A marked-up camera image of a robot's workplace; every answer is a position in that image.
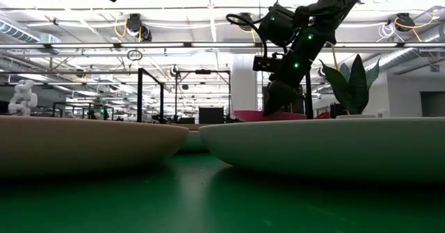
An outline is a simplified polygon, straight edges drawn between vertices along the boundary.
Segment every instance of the potted plant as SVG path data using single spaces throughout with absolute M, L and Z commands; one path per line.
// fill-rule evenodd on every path
M 323 61 L 321 64 L 326 81 L 332 86 L 336 99 L 346 107 L 349 115 L 363 117 L 363 110 L 369 101 L 369 88 L 378 78 L 379 62 L 365 71 L 362 58 L 358 54 L 350 70 L 346 64 L 342 64 L 339 71 L 326 66 Z

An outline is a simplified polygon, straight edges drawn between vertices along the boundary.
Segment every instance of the ceiling pipe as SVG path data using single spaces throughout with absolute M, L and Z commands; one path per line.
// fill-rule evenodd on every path
M 419 37 L 422 42 L 445 42 L 445 23 L 421 33 Z M 406 42 L 418 42 L 418 40 L 416 38 L 412 38 Z M 365 69 L 373 67 L 380 59 L 380 67 L 384 70 L 388 70 L 418 57 L 422 57 L 422 55 L 425 54 L 422 54 L 421 49 L 422 48 L 400 49 L 384 56 L 375 56 L 365 61 L 363 65 Z

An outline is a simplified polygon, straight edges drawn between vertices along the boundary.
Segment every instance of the metal frame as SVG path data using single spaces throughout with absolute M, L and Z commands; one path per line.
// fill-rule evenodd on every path
M 314 107 L 312 106 L 312 85 L 311 85 L 311 72 L 306 73 L 306 100 L 305 111 L 307 119 L 314 119 Z
M 159 109 L 159 115 L 160 119 L 162 120 L 161 123 L 163 123 L 163 113 L 164 113 L 164 90 L 169 90 L 168 87 L 164 85 L 163 82 L 159 81 L 156 77 L 154 77 L 152 74 L 150 74 L 147 70 L 144 68 L 139 68 L 137 72 L 135 71 L 118 71 L 118 72 L 101 72 L 101 71 L 85 71 L 85 72 L 0 72 L 0 75 L 11 75 L 11 74 L 40 74 L 40 75 L 59 75 L 59 74 L 138 74 L 138 82 L 137 82 L 137 122 L 142 122 L 142 96 L 143 96 L 143 75 L 146 74 L 147 76 L 151 77 L 157 84 L 160 86 L 160 109 Z M 14 85 L 15 83 L 4 83 L 4 85 Z M 98 85 L 97 83 L 80 83 L 81 85 Z M 119 85 L 124 83 L 105 83 L 108 85 Z M 37 83 L 36 85 L 55 85 L 53 83 Z
M 53 103 L 53 115 L 52 115 L 52 117 L 53 118 L 56 117 L 56 106 L 57 105 L 70 106 L 70 107 L 73 108 L 73 111 L 74 111 L 74 108 L 77 107 L 74 104 L 86 104 L 86 103 L 84 103 L 84 102 L 54 102 Z M 88 112 L 90 112 L 91 108 L 93 108 L 93 109 L 94 108 L 111 109 L 111 120 L 114 120 L 114 108 L 113 107 L 109 107 L 107 105 L 99 105 L 99 104 L 96 104 L 93 107 L 91 107 L 91 103 L 88 103 Z M 82 119 L 85 118 L 85 109 L 86 109 L 86 107 L 82 107 Z M 59 109 L 59 110 L 60 110 L 60 118 L 62 118 L 63 117 L 62 109 Z
M 211 73 L 216 73 L 216 74 L 220 74 L 220 73 L 227 73 L 229 75 L 229 81 L 226 82 L 226 84 L 229 86 L 229 107 L 228 107 L 228 116 L 230 117 L 230 100 L 232 99 L 232 79 L 230 76 L 230 70 L 205 70 L 205 72 L 210 72 Z M 186 73 L 186 75 L 181 79 L 181 81 L 179 83 L 182 82 L 182 80 L 184 80 L 190 73 L 195 73 L 195 74 L 202 74 L 200 73 L 200 70 L 177 70 L 176 74 L 175 74 L 175 116 L 173 117 L 175 120 L 177 120 L 178 117 L 178 74 L 179 73 Z
M 151 77 L 157 84 L 159 84 L 159 90 L 160 95 L 159 99 L 159 122 L 162 124 L 164 123 L 164 90 L 165 86 L 164 83 L 159 81 L 156 77 L 154 77 L 152 74 L 150 74 L 147 70 L 144 68 L 138 69 L 138 105 L 137 105 L 137 114 L 136 114 L 136 122 L 142 122 L 142 96 L 143 96 L 143 76 L 146 74 L 147 76 Z

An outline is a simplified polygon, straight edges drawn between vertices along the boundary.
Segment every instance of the yellow cable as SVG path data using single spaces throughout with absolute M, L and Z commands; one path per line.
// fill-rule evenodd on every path
M 406 25 L 403 25 L 403 24 L 399 24 L 399 23 L 397 22 L 397 20 L 399 20 L 400 18 L 398 18 L 398 17 L 394 20 L 394 22 L 395 22 L 397 25 L 399 25 L 400 27 L 403 27 L 403 28 L 407 28 L 407 29 L 418 29 L 418 28 L 422 28 L 422 27 L 425 27 L 425 26 L 431 24 L 432 21 L 434 20 L 434 16 L 435 16 L 435 15 L 436 15 L 436 12 L 433 11 L 433 12 L 432 12 L 431 20 L 430 20 L 429 22 L 427 22 L 426 24 L 422 24 L 422 25 L 419 25 L 419 26 L 406 26 Z
M 419 42 L 422 42 L 422 39 L 420 39 L 420 36 L 419 36 L 419 34 L 417 33 L 416 29 L 412 29 L 412 32 L 414 32 L 414 34 L 416 35 L 417 40 L 418 40 Z M 436 63 L 439 65 L 439 61 L 436 60 L 436 58 L 433 56 L 433 54 L 431 54 L 430 51 L 429 51 L 428 53 L 430 54 L 431 58 L 432 58 L 434 61 L 436 61 Z
M 412 31 L 414 32 L 414 34 L 416 35 L 416 38 L 419 42 L 422 42 L 422 39 L 420 39 L 419 34 L 417 33 L 416 29 L 412 29 Z
M 119 34 L 118 32 L 118 19 L 116 19 L 115 23 L 114 23 L 114 32 L 116 33 L 117 36 L 123 38 L 125 36 L 125 34 L 127 34 L 127 19 L 125 19 L 125 25 L 124 25 L 124 33 L 123 34 Z
M 334 56 L 335 69 L 336 69 L 337 71 L 339 71 L 339 65 L 337 64 L 337 57 L 335 57 L 335 45 L 333 45 L 333 44 L 330 43 L 330 42 L 327 42 L 327 43 L 331 45 L 332 55 Z

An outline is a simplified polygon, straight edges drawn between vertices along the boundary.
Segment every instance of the ceiling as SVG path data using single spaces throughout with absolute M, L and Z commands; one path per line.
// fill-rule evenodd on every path
M 308 5 L 317 0 L 280 0 L 283 6 L 296 8 L 300 5 Z M 140 13 L 141 19 L 148 25 L 153 35 L 153 42 L 258 42 L 256 34 L 247 33 L 237 26 L 230 25 L 225 20 L 228 13 L 251 13 L 253 19 L 257 19 L 267 13 L 267 8 L 273 5 L 275 0 L 117 0 L 115 3 L 108 0 L 0 0 L 0 18 L 5 17 L 17 22 L 24 29 L 36 33 L 49 33 L 60 39 L 61 42 L 137 42 L 137 38 L 124 33 L 124 21 L 131 13 Z M 417 29 L 422 34 L 428 29 L 440 24 L 445 15 L 441 6 L 445 6 L 445 0 L 361 0 L 349 13 L 343 24 L 337 29 L 338 42 L 391 42 L 412 40 L 413 32 L 395 32 L 391 37 L 384 37 L 382 29 L 389 18 L 394 18 L 396 13 L 409 13 L 417 24 L 429 25 Z M 432 20 L 432 11 L 437 10 Z M 21 42 L 8 35 L 0 34 L 2 43 Z M 128 70 L 143 67 L 162 82 L 169 83 L 173 88 L 174 78 L 170 76 L 170 69 L 176 65 L 180 70 L 227 70 L 232 66 L 235 54 L 245 53 L 235 49 L 205 50 L 205 49 L 143 49 L 144 57 L 131 64 L 123 49 L 121 53 L 111 53 L 106 49 L 76 51 L 64 49 L 58 55 L 31 54 L 29 60 L 49 69 L 50 58 L 53 64 L 60 66 L 58 70 Z M 8 51 L 17 56 L 26 56 L 26 51 Z M 89 57 L 82 56 L 83 52 L 96 53 Z M 337 62 L 352 60 L 355 52 L 337 52 Z M 376 56 L 375 53 L 361 53 L 364 60 Z M 320 53 L 321 59 L 328 65 L 334 65 L 334 56 L 330 52 Z M 318 77 L 319 63 L 314 64 L 315 70 L 311 71 L 313 81 L 321 81 Z M 189 84 L 188 90 L 179 89 L 180 111 L 194 109 L 198 106 L 227 106 L 228 87 L 224 75 L 194 75 L 191 74 L 184 83 Z M 268 75 L 262 74 L 263 83 L 267 83 Z M 113 75 L 114 81 L 136 82 L 135 74 Z M 70 76 L 70 81 L 96 80 L 90 77 L 77 78 Z M 258 75 L 259 93 L 261 93 L 261 74 Z M 146 98 L 159 98 L 158 92 L 153 86 L 146 86 Z M 213 98 L 191 98 L 190 93 L 203 93 L 202 96 L 212 95 Z M 166 93 L 166 105 L 174 103 L 174 95 Z

